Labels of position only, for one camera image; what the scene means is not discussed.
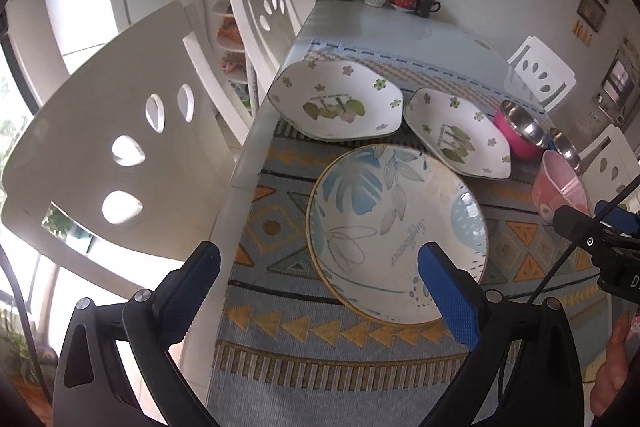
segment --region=white chair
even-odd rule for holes
[[[198,53],[205,52],[174,2],[82,65],[36,114],[4,168],[4,225],[127,299],[136,284],[44,229],[51,203],[120,247],[186,259],[210,237],[234,169],[201,82],[206,60],[192,60]]]
[[[230,2],[242,42],[266,93],[300,31],[300,20],[291,0]]]
[[[591,158],[593,160],[582,175],[582,182],[591,200],[592,209],[600,200],[611,201],[640,174],[640,165],[625,135],[613,124],[580,153],[583,161],[590,161]],[[638,212],[638,191],[623,203],[629,211]]]
[[[508,62],[547,112],[575,86],[574,71],[537,37],[527,37]]]

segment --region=cable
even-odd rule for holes
[[[540,284],[538,284],[537,288],[533,290],[533,293],[531,294],[531,296],[529,297],[529,300],[527,301],[528,304],[533,304],[533,302],[536,300],[536,298],[538,298],[540,293],[542,293],[542,290],[545,288],[547,283],[551,280],[551,277],[553,277],[558,271],[558,269],[562,266],[562,263],[564,263],[564,261],[567,260],[567,258],[572,254],[572,252],[577,247],[579,247],[583,241],[585,241],[589,237],[591,231],[593,230],[594,225],[601,222],[607,216],[607,214],[609,214],[614,208],[616,208],[620,203],[622,203],[622,201],[626,200],[626,198],[639,186],[640,186],[640,175],[636,176],[633,179],[633,181],[631,181],[631,183],[629,183],[624,188],[624,190],[620,192],[620,194],[618,194],[615,198],[609,201],[609,203],[607,203],[606,206],[601,211],[599,211],[599,213],[597,213],[597,215],[591,220],[591,223],[592,223],[591,226],[588,229],[586,229],[584,232],[582,232],[582,235],[576,241],[572,242],[572,244],[570,244],[566,250],[564,250],[564,253],[558,258],[558,260],[546,273],[542,281],[540,281]]]

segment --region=plate rim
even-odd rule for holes
[[[306,58],[303,58],[302,60],[296,60],[295,62],[292,62],[289,65],[287,65],[286,68],[284,68],[280,73],[276,75],[276,77],[273,79],[273,82],[271,83],[271,86],[269,86],[269,89],[267,90],[267,99],[269,100],[271,105],[273,105],[273,108],[278,112],[278,114],[283,120],[285,120],[290,126],[292,126],[300,134],[303,134],[304,136],[312,140],[317,140],[317,141],[327,142],[327,143],[336,143],[336,142],[348,142],[348,141],[354,141],[354,140],[372,140],[372,139],[384,138],[386,136],[391,136],[393,133],[395,133],[398,129],[402,127],[402,121],[404,120],[404,96],[402,95],[402,89],[396,86],[396,84],[391,80],[389,80],[386,76],[379,75],[380,78],[384,79],[385,82],[388,82],[400,92],[401,100],[402,100],[401,102],[402,109],[400,110],[400,120],[398,122],[397,127],[392,128],[391,131],[385,132],[383,134],[367,134],[364,136],[350,136],[350,137],[344,137],[344,138],[324,138],[324,137],[321,138],[319,136],[314,136],[309,132],[303,131],[297,125],[294,125],[291,119],[288,118],[286,115],[284,115],[284,113],[280,110],[277,103],[271,99],[271,87],[273,87],[276,81],[284,74],[285,71],[287,71],[287,69],[289,69],[290,66],[293,66],[294,64],[299,64],[301,62],[308,62],[308,60]],[[356,62],[355,60],[316,60],[316,62],[348,62],[350,64],[357,64],[359,66],[362,66],[363,68],[367,68],[367,70],[372,71],[372,73],[376,73],[368,66],[361,64],[359,62]]]
[[[402,108],[402,119],[406,122],[406,124],[409,126],[409,128],[414,132],[415,136],[418,137],[420,142],[425,147],[427,147],[434,155],[436,155],[437,159],[441,163],[443,163],[445,166],[447,166],[450,170],[452,170],[456,174],[459,174],[461,176],[467,176],[468,178],[476,178],[476,179],[479,179],[479,180],[508,180],[511,177],[511,170],[512,170],[511,162],[509,162],[509,165],[510,165],[509,166],[509,174],[508,174],[507,177],[504,177],[504,178],[499,178],[497,176],[480,176],[479,174],[469,174],[468,172],[460,171],[460,168],[455,166],[455,165],[453,165],[453,164],[451,164],[436,147],[434,147],[431,143],[428,143],[427,140],[422,139],[423,135],[421,134],[421,132],[414,127],[414,125],[411,123],[411,121],[405,115],[405,112],[408,110],[409,105],[414,101],[414,98],[422,90],[433,90],[433,91],[442,92],[444,94],[447,94],[445,91],[440,91],[438,89],[433,89],[431,87],[421,87],[420,89],[417,89],[414,92],[414,95],[411,97],[411,100],[409,100],[407,105],[405,105],[404,108]],[[463,96],[457,96],[455,94],[452,94],[452,96],[456,96],[457,98],[461,98],[462,100],[465,100],[465,102],[468,102],[471,105],[473,105],[478,111],[481,110],[475,103],[471,102],[471,100],[468,100],[467,98],[464,98]],[[489,118],[489,116],[487,115],[487,113],[485,111],[482,111],[482,112],[485,114],[485,116],[487,118]],[[491,122],[491,124],[498,130],[498,134],[500,136],[504,137],[504,135],[502,135],[502,133],[500,133],[500,130],[495,126],[495,124],[493,122]],[[512,158],[511,147],[509,147],[509,157]]]
[[[306,204],[306,213],[305,213],[306,246],[307,246],[307,248],[309,250],[309,255],[311,257],[311,262],[313,263],[314,268],[316,269],[316,272],[318,272],[318,275],[319,275],[320,279],[322,280],[322,283],[324,283],[324,286],[329,290],[329,292],[332,295],[334,295],[335,298],[338,299],[338,301],[340,301],[350,311],[354,312],[356,315],[359,315],[360,317],[362,317],[364,319],[367,319],[368,321],[371,321],[371,322],[374,322],[374,323],[377,323],[377,324],[380,324],[380,325],[383,325],[383,326],[395,326],[396,328],[421,328],[421,327],[427,326],[427,325],[429,325],[431,323],[434,323],[436,321],[444,320],[444,318],[442,317],[442,314],[437,319],[432,319],[432,320],[426,321],[426,322],[421,322],[421,323],[397,323],[397,322],[391,322],[391,321],[384,321],[383,319],[379,319],[377,317],[374,317],[373,315],[369,315],[366,312],[362,311],[361,309],[356,308],[356,306],[354,306],[353,303],[349,302],[342,295],[340,295],[340,293],[337,292],[334,289],[334,286],[329,282],[329,279],[327,279],[326,275],[324,274],[324,271],[322,271],[322,268],[320,267],[320,265],[318,263],[318,256],[316,255],[316,252],[315,252],[314,247],[313,247],[313,243],[311,242],[311,205],[313,204],[314,195],[318,191],[318,187],[320,185],[320,182],[324,178],[324,175],[327,173],[327,171],[329,169],[331,169],[336,163],[338,163],[338,161],[340,161],[343,158],[345,158],[345,156],[348,156],[351,153],[354,153],[354,152],[356,152],[358,150],[361,150],[361,149],[364,149],[364,148],[367,148],[367,147],[376,147],[378,145],[382,145],[382,146],[385,146],[385,147],[388,147],[388,146],[401,147],[401,148],[410,149],[410,150],[416,151],[416,152],[422,152],[430,160],[435,160],[436,162],[442,163],[442,165],[445,168],[449,169],[453,173],[453,175],[456,176],[460,180],[460,182],[462,182],[463,185],[465,185],[466,189],[473,196],[474,201],[478,205],[478,208],[480,207],[480,203],[478,203],[478,200],[476,199],[476,196],[473,194],[473,192],[468,187],[468,185],[465,183],[465,181],[462,178],[460,178],[460,176],[458,176],[457,172],[455,172],[452,169],[450,169],[449,166],[446,165],[446,163],[441,162],[438,158],[434,158],[432,156],[429,156],[425,152],[420,151],[419,149],[415,149],[413,147],[408,147],[408,146],[405,146],[405,145],[396,145],[396,144],[392,144],[392,143],[372,143],[372,144],[362,145],[360,147],[356,147],[355,149],[351,149],[351,150],[347,151],[344,154],[341,154],[335,160],[333,160],[331,163],[329,163],[329,165],[327,165],[322,170],[322,173],[318,176],[318,179],[316,180],[316,183],[314,183],[314,186],[311,189],[311,194],[309,195],[309,202]],[[484,256],[485,256],[485,259],[488,259],[488,256],[489,256],[489,229],[488,229],[488,227],[486,225],[486,219],[484,218],[484,214],[482,213],[482,210],[480,210],[480,217],[482,219],[482,224],[484,226],[484,237],[485,237],[485,247],[486,247],[486,253],[485,253]],[[482,271],[480,272],[480,275],[478,276],[478,284],[479,284],[479,281],[482,279],[482,276],[484,275],[484,271],[486,270],[486,265],[487,265],[487,261],[485,261],[484,266],[482,266]]]

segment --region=plate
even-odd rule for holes
[[[476,281],[487,252],[484,218],[464,182],[421,151],[383,144],[326,168],[309,198],[306,237],[320,277],[345,306],[395,325],[441,316],[418,274],[421,245],[437,241]]]
[[[511,175],[509,142],[468,100],[423,87],[404,108],[404,120],[458,174],[496,180]]]
[[[274,80],[267,96],[302,134],[323,141],[386,136],[402,123],[402,92],[350,60],[303,60]]]

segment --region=table runner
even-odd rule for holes
[[[510,98],[550,123],[536,102],[527,102],[526,92],[525,100],[514,95],[519,86],[501,92],[419,60],[348,44],[312,42],[307,55],[339,58],[357,60],[393,81],[405,100],[428,86],[493,114]],[[521,81],[516,76],[512,82]],[[380,141],[424,150],[405,124]],[[315,181],[332,160],[372,142],[317,142],[282,120],[277,124],[216,340],[207,408],[222,426],[417,426],[464,360],[465,346],[451,338],[442,320],[409,328],[365,320],[332,296],[311,263],[305,212]],[[507,181],[465,179],[489,232],[482,286],[513,299],[526,299],[568,243],[532,206],[535,171],[514,162]],[[575,252],[549,284],[557,289],[547,294],[565,307],[583,367],[608,337],[607,296],[596,286],[597,273],[585,252]],[[495,405],[492,393],[479,418]]]

